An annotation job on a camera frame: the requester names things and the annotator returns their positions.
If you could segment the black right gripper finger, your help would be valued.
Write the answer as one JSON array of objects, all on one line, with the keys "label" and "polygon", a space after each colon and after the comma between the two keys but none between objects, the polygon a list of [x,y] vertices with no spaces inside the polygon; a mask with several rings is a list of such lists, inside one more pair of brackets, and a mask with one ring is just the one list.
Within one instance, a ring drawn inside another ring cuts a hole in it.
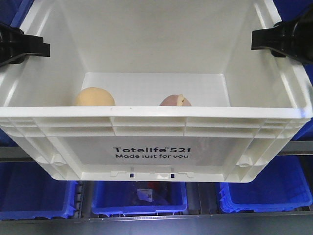
[{"label": "black right gripper finger", "polygon": [[308,9],[293,20],[252,31],[251,49],[269,49],[274,57],[289,57],[302,64],[312,64],[313,11]]}]

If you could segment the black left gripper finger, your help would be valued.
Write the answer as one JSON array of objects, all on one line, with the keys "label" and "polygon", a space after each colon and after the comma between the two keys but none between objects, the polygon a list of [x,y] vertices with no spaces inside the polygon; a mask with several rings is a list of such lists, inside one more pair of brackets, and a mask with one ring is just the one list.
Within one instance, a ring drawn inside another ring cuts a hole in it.
[{"label": "black left gripper finger", "polygon": [[20,64],[27,56],[50,57],[50,44],[16,27],[0,24],[0,65]]}]

